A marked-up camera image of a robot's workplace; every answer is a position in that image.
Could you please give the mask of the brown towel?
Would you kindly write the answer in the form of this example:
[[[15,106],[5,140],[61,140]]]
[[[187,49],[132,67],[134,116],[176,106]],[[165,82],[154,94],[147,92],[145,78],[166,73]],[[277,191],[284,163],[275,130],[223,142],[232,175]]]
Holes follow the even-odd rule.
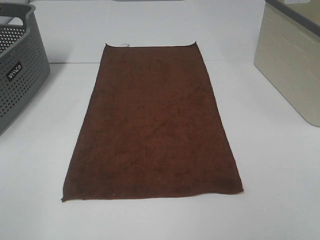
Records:
[[[106,45],[62,201],[243,190],[198,45]]]

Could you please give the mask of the beige storage box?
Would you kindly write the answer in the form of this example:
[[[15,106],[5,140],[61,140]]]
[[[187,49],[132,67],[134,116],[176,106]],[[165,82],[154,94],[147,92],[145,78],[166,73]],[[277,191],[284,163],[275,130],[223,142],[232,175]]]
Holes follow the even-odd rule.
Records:
[[[320,2],[267,0],[254,65],[314,126],[320,125]]]

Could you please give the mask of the grey perforated plastic basket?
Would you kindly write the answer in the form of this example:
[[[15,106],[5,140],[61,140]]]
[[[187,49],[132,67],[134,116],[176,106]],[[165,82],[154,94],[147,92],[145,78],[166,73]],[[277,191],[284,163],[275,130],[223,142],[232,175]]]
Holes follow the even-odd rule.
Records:
[[[2,2],[2,17],[18,24],[0,26],[0,130],[18,117],[49,76],[50,65],[31,4]]]

